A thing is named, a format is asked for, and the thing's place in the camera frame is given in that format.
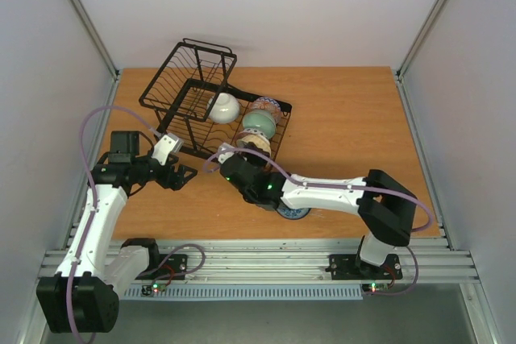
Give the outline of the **blue floral white bowl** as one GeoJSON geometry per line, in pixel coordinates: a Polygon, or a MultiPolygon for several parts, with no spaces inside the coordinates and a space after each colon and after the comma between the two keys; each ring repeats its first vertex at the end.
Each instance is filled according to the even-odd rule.
{"type": "Polygon", "coordinates": [[[290,209],[278,208],[277,213],[287,220],[300,220],[310,213],[310,208],[290,209]]]}

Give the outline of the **yellow blue patterned bowl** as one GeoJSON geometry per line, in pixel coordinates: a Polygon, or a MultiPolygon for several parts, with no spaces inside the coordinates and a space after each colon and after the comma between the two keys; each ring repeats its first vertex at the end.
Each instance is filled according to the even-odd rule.
{"type": "Polygon", "coordinates": [[[241,148],[253,145],[264,154],[271,155],[271,147],[269,141],[261,135],[245,135],[241,139],[236,140],[236,145],[241,148]]]}

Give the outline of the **red white patterned bowl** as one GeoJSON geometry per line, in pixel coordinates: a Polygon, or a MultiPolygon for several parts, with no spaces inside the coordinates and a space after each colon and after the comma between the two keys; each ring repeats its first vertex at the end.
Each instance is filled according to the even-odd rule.
{"type": "Polygon", "coordinates": [[[245,128],[236,135],[236,138],[241,139],[248,135],[259,135],[261,137],[264,137],[265,139],[268,139],[267,135],[257,128],[245,128]]]}

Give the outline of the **teal green bowl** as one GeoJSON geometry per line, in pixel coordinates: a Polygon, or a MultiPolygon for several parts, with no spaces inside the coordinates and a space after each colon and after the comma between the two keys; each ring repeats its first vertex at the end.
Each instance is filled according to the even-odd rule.
{"type": "Polygon", "coordinates": [[[245,129],[257,129],[262,131],[268,139],[271,139],[277,131],[277,124],[273,116],[266,110],[252,110],[243,116],[245,129]]]}

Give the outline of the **white ceramic bowl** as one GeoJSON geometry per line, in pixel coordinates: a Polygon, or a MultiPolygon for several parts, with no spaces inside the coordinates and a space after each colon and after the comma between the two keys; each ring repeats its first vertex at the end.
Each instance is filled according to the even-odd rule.
{"type": "Polygon", "coordinates": [[[210,108],[208,118],[218,124],[234,122],[240,114],[239,102],[229,93],[211,97],[207,107],[210,108]]]}

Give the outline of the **black wire dish rack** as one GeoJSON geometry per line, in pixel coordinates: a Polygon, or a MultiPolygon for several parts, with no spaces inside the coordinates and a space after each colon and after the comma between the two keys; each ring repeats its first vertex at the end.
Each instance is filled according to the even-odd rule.
{"type": "Polygon", "coordinates": [[[260,95],[229,83],[237,55],[219,44],[184,38],[177,43],[139,98],[154,110],[157,131],[172,132],[184,140],[181,152],[202,160],[222,143],[234,144],[243,130],[243,116],[260,95]],[[219,124],[209,118],[210,99],[229,93],[240,105],[234,122],[219,124]]]}

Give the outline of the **blue orange patterned bowl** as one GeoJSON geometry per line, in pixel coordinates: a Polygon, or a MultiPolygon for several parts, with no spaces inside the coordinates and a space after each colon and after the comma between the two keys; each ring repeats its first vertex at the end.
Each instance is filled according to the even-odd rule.
{"type": "Polygon", "coordinates": [[[249,106],[250,110],[266,110],[268,111],[272,117],[274,118],[276,123],[279,123],[281,120],[281,106],[278,101],[274,100],[270,97],[258,97],[255,101],[251,103],[249,106]]]}

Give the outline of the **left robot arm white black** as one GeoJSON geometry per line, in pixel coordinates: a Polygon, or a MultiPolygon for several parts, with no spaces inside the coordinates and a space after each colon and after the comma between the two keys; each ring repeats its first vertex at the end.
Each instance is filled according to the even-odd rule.
{"type": "Polygon", "coordinates": [[[52,276],[43,276],[36,296],[55,334],[107,333],[119,315],[119,301],[133,280],[157,276],[167,259],[153,238],[130,238],[112,263],[106,262],[114,228],[128,199],[149,182],[177,191],[196,176],[179,164],[183,145],[173,134],[160,137],[147,154],[139,131],[114,131],[110,149],[88,179],[84,211],[72,244],[52,276]]]}

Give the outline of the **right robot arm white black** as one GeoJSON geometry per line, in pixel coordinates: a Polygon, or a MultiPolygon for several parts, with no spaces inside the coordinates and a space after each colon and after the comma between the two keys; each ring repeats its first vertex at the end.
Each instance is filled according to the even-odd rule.
{"type": "Polygon", "coordinates": [[[357,216],[368,228],[356,256],[363,276],[374,276],[396,247],[410,244],[417,198],[381,170],[344,180],[309,178],[290,174],[269,162],[258,151],[230,148],[216,155],[220,174],[243,199],[283,218],[300,220],[312,209],[326,209],[357,216]]]}

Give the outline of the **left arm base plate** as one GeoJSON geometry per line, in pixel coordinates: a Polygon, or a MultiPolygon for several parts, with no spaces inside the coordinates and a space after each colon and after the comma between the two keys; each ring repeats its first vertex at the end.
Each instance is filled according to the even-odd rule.
{"type": "Polygon", "coordinates": [[[183,280],[188,268],[188,256],[186,254],[171,255],[167,261],[156,271],[148,274],[140,274],[137,280],[155,280],[165,278],[166,280],[183,280]]]}

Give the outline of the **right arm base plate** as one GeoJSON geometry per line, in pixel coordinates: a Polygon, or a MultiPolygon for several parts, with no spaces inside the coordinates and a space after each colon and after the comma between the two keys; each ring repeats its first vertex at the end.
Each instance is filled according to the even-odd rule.
{"type": "Polygon", "coordinates": [[[326,272],[333,280],[401,280],[403,278],[400,259],[395,254],[387,255],[386,261],[378,266],[363,262],[358,255],[334,254],[329,256],[326,272]]]}

